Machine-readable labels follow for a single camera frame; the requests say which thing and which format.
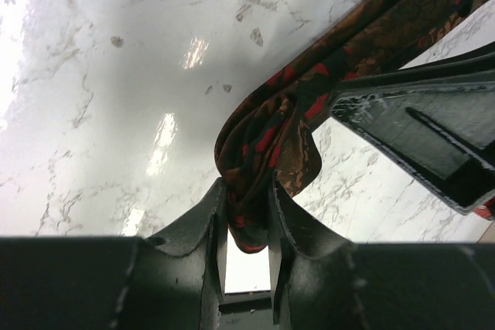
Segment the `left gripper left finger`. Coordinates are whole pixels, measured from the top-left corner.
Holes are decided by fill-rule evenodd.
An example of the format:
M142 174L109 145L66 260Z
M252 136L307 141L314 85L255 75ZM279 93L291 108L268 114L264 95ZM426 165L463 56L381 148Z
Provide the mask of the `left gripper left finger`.
M146 239L160 253L148 278L166 329L217 329L227 264L227 186L218 178L189 211Z

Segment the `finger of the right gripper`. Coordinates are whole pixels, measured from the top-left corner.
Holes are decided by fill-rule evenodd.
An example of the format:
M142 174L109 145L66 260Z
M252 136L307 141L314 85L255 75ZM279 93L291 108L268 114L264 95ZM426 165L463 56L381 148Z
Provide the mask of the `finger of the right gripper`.
M493 43L340 83L329 114L456 212L493 216Z

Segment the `brown red patterned tie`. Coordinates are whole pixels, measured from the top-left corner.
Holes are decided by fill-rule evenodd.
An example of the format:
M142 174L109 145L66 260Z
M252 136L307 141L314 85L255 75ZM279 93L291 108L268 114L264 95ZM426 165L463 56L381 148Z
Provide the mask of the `brown red patterned tie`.
M319 174L312 134L342 81L395 71L440 41L489 0L363 0L279 70L227 119L214 147L227 183L227 220L237 247L268 245L268 186L290 196Z

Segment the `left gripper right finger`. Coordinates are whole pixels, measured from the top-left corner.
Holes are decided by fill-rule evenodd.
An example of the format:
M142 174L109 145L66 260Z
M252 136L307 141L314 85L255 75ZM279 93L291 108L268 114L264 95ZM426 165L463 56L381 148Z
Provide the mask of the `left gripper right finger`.
M268 188L273 320L281 329L356 329L354 245L306 212L277 179Z

